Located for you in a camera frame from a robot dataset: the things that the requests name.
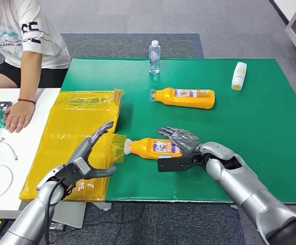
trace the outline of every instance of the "yellow bottle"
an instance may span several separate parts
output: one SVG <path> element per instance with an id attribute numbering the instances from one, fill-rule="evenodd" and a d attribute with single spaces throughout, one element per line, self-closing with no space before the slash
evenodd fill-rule
<path id="1" fill-rule="evenodd" d="M 152 89 L 150 101 L 159 101 L 171 106 L 211 109 L 215 102 L 215 93 L 209 89 Z"/>
<path id="2" fill-rule="evenodd" d="M 180 157 L 180 149 L 172 144 L 169 139 L 152 139 L 144 138 L 142 140 L 131 141 L 126 139 L 124 144 L 125 155 L 133 153 L 142 158 L 157 159 L 161 155 L 169 155 L 171 157 Z"/>

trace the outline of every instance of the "bottle cap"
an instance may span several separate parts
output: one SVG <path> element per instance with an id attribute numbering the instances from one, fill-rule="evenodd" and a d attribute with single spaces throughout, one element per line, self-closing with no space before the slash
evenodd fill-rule
<path id="1" fill-rule="evenodd" d="M 150 90 L 150 98 L 150 102 L 156 101 L 156 91 L 155 89 Z"/>
<path id="2" fill-rule="evenodd" d="M 125 142 L 124 143 L 124 153 L 125 155 L 128 155 L 131 152 L 131 143 L 132 141 L 131 139 L 125 140 Z"/>
<path id="3" fill-rule="evenodd" d="M 153 40 L 153 41 L 152 41 L 152 46 L 153 47 L 158 47 L 158 41 L 157 40 Z"/>

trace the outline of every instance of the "green mat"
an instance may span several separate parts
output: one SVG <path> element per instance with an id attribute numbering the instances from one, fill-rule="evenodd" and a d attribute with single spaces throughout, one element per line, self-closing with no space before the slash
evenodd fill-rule
<path id="1" fill-rule="evenodd" d="M 238 61 L 248 64 L 242 91 L 231 89 Z M 160 137 L 159 127 L 188 129 L 202 141 L 216 141 L 241 155 L 272 193 L 296 203 L 296 96 L 273 59 L 164 59 L 148 72 L 144 59 L 73 59 L 62 90 L 124 91 L 118 134 L 132 140 Z M 151 103 L 150 91 L 165 87 L 213 89 L 211 110 Z M 159 173 L 154 160 L 136 155 L 116 164 L 106 200 L 191 200 L 229 198 L 199 167 Z"/>

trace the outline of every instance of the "robotic hand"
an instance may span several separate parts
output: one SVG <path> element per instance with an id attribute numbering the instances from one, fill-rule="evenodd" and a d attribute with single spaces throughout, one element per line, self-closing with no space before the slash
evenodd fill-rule
<path id="1" fill-rule="evenodd" d="M 215 142 L 201 143 L 186 130 L 164 127 L 158 134 L 170 139 L 183 153 L 179 158 L 158 159 L 159 172 L 202 166 L 242 208 L 266 244 L 296 245 L 296 214 L 272 195 L 241 156 Z"/>
<path id="2" fill-rule="evenodd" d="M 45 176 L 38 186 L 37 196 L 27 206 L 0 240 L 0 245 L 36 245 L 39 244 L 47 227 L 51 222 L 55 206 L 72 193 L 76 182 L 110 176 L 117 170 L 91 167 L 88 158 L 98 139 L 113 126 L 106 122 L 79 145 L 65 165 L 55 167 Z"/>

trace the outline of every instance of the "yellow plastic sheet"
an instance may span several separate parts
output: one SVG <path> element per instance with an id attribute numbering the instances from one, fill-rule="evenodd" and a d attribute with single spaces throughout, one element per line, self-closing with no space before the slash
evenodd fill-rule
<path id="1" fill-rule="evenodd" d="M 51 169 L 65 164 L 84 138 L 91 135 L 106 121 L 114 126 L 96 143 L 89 163 L 95 168 L 107 168 L 122 162 L 125 136 L 113 134 L 119 118 L 122 91 L 60 92 L 51 109 L 36 158 L 20 198 L 33 200 L 36 187 Z M 105 200 L 109 178 L 81 180 L 66 200 Z"/>

